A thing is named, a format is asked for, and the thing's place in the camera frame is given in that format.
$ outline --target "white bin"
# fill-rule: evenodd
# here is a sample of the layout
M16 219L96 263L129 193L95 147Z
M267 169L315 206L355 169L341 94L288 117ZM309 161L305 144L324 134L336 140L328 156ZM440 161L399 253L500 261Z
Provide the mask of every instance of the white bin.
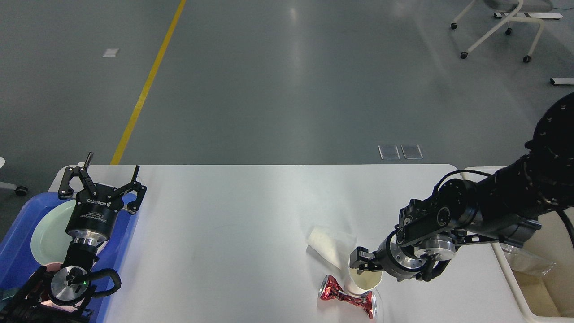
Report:
M492 174L500 168L502 167L470 167L466 169ZM478 182L484 177L463 173L463 178ZM574 209L566 210L566 214L574 222ZM515 276L506 261L500 244L493 243L492 248L526 321L574 323L574 249L564 224L555 212L540 216L539 221L542 224L542 229L536 231L534 236L526 242L524 249L556 262L555 268L543 276L541 280L529 279L520 273Z

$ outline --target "chair leg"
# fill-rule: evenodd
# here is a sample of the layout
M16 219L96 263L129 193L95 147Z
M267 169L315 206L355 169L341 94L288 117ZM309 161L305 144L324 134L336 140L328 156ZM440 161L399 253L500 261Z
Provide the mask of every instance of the chair leg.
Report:
M534 52L534 49L536 48L536 45L538 44L538 41L540 39L540 35L542 34L542 31L544 30L544 20L539 19L539 18L523 18L523 17L512 17L511 19L512 21L519 21L519 22L529 22L529 23L535 23L538 24L538 31L536 32L536 36L534 37L534 41L532 41L532 45L530 46L530 50L528 50L528 54L526 54L526 56L524 56L524 58L522 59L522 61L524 63L528 63L531 59L531 55Z
M460 20L472 7L474 7L475 4L476 4L476 0L472 0L472 2L469 3L468 6L466 6L466 8L464 8L463 11L461 11L461 12L459 13L459 15L456 16L456 18L454 18L454 19L452 20L452 24L455 24L455 26L456 26L456 22L457 22L458 20Z
M518 5L516 6L516 8L514 8L514 10L512 10L512 12L508 16L506 16L502 20L500 20L500 22L498 22L494 27L492 27L486 34L484 34L484 36L482 36L479 40L477 40L465 52L462 52L460 54L460 58L463 58L463 59L466 58L470 52L472 52L476 47L478 47L478 45L482 44L482 42L484 40L489 38L490 35L492 35L495 31L497 31L502 25L504 25L507 21L509 21L514 16L516 16L516 14L522 8L523 4L524 4L524 0L518 0Z
M508 22L506 23L506 31L505 34L510 35L512 34L512 19L508 20Z
M7 189L7 190L15 191L16 185L10 184L10 183L0 182L0 189Z

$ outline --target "black cable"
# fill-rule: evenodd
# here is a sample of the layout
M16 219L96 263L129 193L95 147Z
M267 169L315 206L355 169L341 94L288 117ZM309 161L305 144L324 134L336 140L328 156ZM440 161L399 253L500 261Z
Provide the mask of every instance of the black cable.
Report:
M564 223L566 231L568 231L568 236L570 237L570 242L572 243L572 248L574 248L574 226L572 226L572 222L570 222L570 219L568 218L566 213L564 213L564 210L556 209L556 213L558 213L558 216Z
M440 185L444 182L445 179L447 179L449 176L452 176L454 174L459 174L459 173L473 173L473 174L478 174L478 175L483 175L483 176L490 176L492 174L486 173L486 172L481 172L481 171L473 171L473 170L460 170L460 171L452 171L446 175L443 176L443 178L440 179L440 181L435 185L435 188L432 191L432 195L435 195L440 188Z

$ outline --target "black robotic arm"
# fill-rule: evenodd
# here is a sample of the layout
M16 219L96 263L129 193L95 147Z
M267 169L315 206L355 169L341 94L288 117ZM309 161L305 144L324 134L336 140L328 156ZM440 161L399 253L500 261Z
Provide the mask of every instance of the black robotic arm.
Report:
M574 205L574 93L538 122L529 153L475 183L447 174L425 200L412 199L398 224L374 252L357 247L350 267L386 271L397 280L429 281L463 245L499 241L523 247L541 228L538 216L556 211L572 238L564 209Z

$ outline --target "white paper cup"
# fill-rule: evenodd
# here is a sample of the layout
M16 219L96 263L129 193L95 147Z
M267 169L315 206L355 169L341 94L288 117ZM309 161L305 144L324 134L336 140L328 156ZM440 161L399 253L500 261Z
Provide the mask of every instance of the white paper cup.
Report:
M343 271L343 289L345 292L354 296L362 295L370 290L375 289L381 283L382 271L363 271L357 274L357 270L349 268Z
M315 226L307 238L310 245L321 257L340 269L348 268L349 257L355 248L357 237L324 226Z

